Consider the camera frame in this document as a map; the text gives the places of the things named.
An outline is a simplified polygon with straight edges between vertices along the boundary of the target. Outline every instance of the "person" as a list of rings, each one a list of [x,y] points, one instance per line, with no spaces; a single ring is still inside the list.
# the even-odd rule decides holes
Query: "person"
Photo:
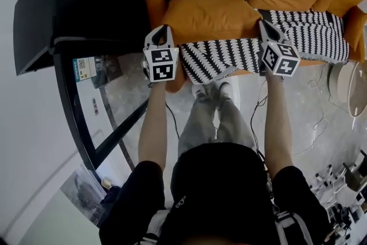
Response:
[[[329,231],[325,209],[311,192],[302,172],[293,166],[291,126],[282,80],[266,74],[268,103],[265,125],[265,165],[276,206],[297,213],[313,244]],[[139,139],[139,164],[121,188],[112,211],[100,227],[103,245],[280,244],[273,204],[266,188],[264,164],[254,141],[223,83],[193,86],[196,100],[178,143],[172,179],[174,204],[157,239],[146,232],[164,209],[163,170],[167,154],[165,83],[154,83]],[[213,125],[218,109],[220,125]],[[284,229],[288,244],[306,244],[300,226]]]

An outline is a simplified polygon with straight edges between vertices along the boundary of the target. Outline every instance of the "black and white marker cube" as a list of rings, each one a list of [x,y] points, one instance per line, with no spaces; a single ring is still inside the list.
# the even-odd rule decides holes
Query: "black and white marker cube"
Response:
[[[277,42],[264,42],[263,63],[278,76],[293,76],[300,63],[298,50],[293,45]]]
[[[176,76],[178,48],[144,50],[144,67],[152,82],[174,80]]]

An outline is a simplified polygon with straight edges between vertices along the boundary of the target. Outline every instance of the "orange sofa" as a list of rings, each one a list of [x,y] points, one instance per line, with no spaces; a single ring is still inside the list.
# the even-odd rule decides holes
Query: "orange sofa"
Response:
[[[350,0],[349,3],[342,3],[340,4],[342,1],[338,0],[337,2],[335,0],[325,0],[325,1],[329,1],[329,3],[331,2],[333,5],[332,7],[330,7],[328,9],[328,11],[330,11],[331,13],[334,13],[335,15],[338,15],[340,17],[344,17],[345,19],[345,40],[350,44],[350,53],[349,53],[349,60],[351,61],[359,61],[359,62],[363,62],[364,61],[364,39],[363,39],[363,26],[364,26],[364,22],[366,20],[366,14],[364,14],[363,12],[361,12],[357,7],[356,4],[358,4],[359,2],[355,3],[352,7],[352,9],[348,8],[347,12],[344,12],[343,9],[345,9],[346,7],[348,7],[348,5],[350,6],[351,3],[353,3],[353,1],[355,2],[356,0]],[[325,6],[325,2],[323,2],[323,4],[321,4],[321,1],[318,1],[319,6],[321,7],[322,5]],[[157,26],[166,24],[166,12],[169,9],[169,5],[171,3],[167,3],[166,0],[146,0],[146,5],[147,5],[147,11],[149,14],[149,19],[150,19],[150,25],[151,28],[156,28]],[[277,7],[272,7],[272,8],[265,8],[265,9],[274,9],[274,10],[279,10]],[[173,31],[173,37],[174,37],[174,41],[176,44],[183,44],[185,42],[197,42],[197,41],[204,41],[204,40],[195,40],[196,38],[192,39],[182,39],[182,36],[175,36],[175,32]],[[254,36],[254,31],[253,28],[249,28],[248,30],[244,30],[243,32],[240,33],[240,35],[238,35],[237,33],[235,33],[233,36],[231,36],[230,38],[251,38],[251,37],[258,37],[258,33],[257,36]],[[206,40],[215,40],[215,38],[209,36]],[[308,65],[318,65],[318,64],[323,64],[323,61],[314,61],[314,60],[302,60],[300,65],[301,66],[308,66]],[[247,74],[249,72],[245,71],[245,70],[238,70],[236,71],[233,75],[243,75],[243,74]],[[182,67],[182,64],[179,61],[178,67],[177,67],[177,73],[176,73],[176,78],[173,81],[169,81],[167,82],[167,86],[166,89],[168,92],[177,92],[181,89],[181,87],[183,86],[185,80],[186,80],[186,73],[185,70]]]

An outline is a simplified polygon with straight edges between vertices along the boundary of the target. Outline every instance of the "sneaker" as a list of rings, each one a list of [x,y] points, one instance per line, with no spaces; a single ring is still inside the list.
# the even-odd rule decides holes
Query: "sneaker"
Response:
[[[195,99],[197,98],[199,94],[206,95],[205,87],[203,85],[192,85],[191,90],[193,92]]]
[[[219,96],[233,99],[233,88],[228,82],[221,82],[219,88]]]
[[[107,190],[110,190],[112,188],[112,182],[108,178],[103,178],[101,181],[102,187],[105,187]]]

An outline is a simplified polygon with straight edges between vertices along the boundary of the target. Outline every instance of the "white cable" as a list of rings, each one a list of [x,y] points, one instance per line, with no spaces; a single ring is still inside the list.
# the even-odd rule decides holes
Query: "white cable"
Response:
[[[321,124],[321,122],[324,120],[325,122],[326,122],[326,125],[325,125],[325,128],[322,130],[322,132],[320,133],[320,134],[318,134],[317,136],[316,136],[316,138],[313,140],[313,142],[312,142],[312,144],[309,146],[309,147],[307,147],[306,149],[304,149],[304,151],[302,151],[302,152],[299,152],[299,153],[296,153],[296,154],[294,154],[292,157],[295,157],[295,156],[297,156],[297,155],[300,155],[300,154],[302,154],[302,153],[304,153],[304,152],[306,152],[306,151],[308,151],[308,150],[310,150],[313,146],[314,146],[314,144],[316,143],[316,141],[317,141],[317,139],[323,134],[323,132],[325,132],[325,130],[326,130],[326,128],[327,128],[327,126],[329,125],[329,121],[325,118],[325,108],[324,108],[324,106],[323,106],[323,103],[322,103],[322,99],[321,99],[321,95],[320,95],[320,91],[319,91],[319,83],[320,83],[320,81],[321,81],[321,78],[322,78],[322,75],[323,75],[323,70],[325,69],[325,66],[326,66],[326,64],[322,67],[322,72],[321,72],[321,75],[320,75],[320,78],[319,78],[319,80],[317,81],[317,83],[314,81],[314,80],[311,80],[311,81],[309,81],[309,83],[308,83],[308,85],[309,85],[309,87],[311,88],[311,89],[313,89],[313,88],[316,88],[316,90],[317,90],[317,94],[319,95],[319,99],[320,99],[320,104],[321,104],[321,108],[322,108],[322,118],[314,125],[314,131],[317,131],[317,129],[318,129],[318,127],[319,127],[319,125]]]

